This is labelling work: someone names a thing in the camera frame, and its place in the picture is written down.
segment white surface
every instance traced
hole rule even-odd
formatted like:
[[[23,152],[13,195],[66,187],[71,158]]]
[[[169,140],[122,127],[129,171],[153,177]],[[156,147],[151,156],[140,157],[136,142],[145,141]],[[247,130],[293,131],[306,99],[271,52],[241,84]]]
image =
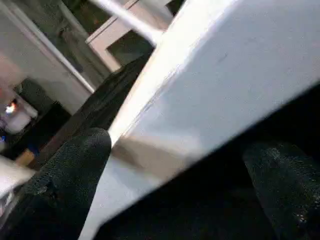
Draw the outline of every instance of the white surface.
[[[185,3],[114,121],[113,143],[123,133],[168,146],[174,139],[182,152],[192,147],[199,158],[319,82],[318,0],[241,0],[227,7],[232,3]],[[216,11],[219,4],[227,8]],[[82,239],[170,180],[148,185],[147,168],[116,174],[110,167],[107,163]],[[138,187],[131,185],[135,179],[142,180]]]
[[[0,155],[0,199],[15,187],[28,181],[34,173]]]
[[[122,212],[158,185],[154,178],[137,172],[111,155],[79,240],[92,239],[101,223]]]

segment light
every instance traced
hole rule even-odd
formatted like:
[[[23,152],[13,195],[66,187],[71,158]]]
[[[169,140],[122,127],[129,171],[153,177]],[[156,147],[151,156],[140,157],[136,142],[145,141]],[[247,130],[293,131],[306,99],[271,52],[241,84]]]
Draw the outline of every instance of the light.
[[[16,104],[12,102],[10,106],[6,106],[5,113],[12,114],[15,110],[16,110]]]

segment black fabric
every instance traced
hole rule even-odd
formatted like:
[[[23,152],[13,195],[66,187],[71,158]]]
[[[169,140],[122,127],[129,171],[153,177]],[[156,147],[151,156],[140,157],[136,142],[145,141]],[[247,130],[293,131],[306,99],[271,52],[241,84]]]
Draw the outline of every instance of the black fabric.
[[[234,142],[106,222],[95,236],[95,240],[275,239]]]
[[[146,54],[109,76],[41,150],[29,167],[39,170],[65,141],[80,131],[95,127],[107,130],[149,57],[150,54]]]
[[[278,237],[320,239],[320,166],[289,143],[260,142],[244,162]]]
[[[63,144],[19,192],[0,239],[77,239],[110,152],[110,136],[100,128]]]

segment white wall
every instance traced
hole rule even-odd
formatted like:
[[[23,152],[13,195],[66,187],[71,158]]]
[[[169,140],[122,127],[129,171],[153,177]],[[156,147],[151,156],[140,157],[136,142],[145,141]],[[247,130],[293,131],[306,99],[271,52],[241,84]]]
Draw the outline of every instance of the white wall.
[[[71,114],[90,96],[68,70],[45,56],[2,12],[0,55],[10,59],[24,76],[36,79],[48,96],[59,101]]]

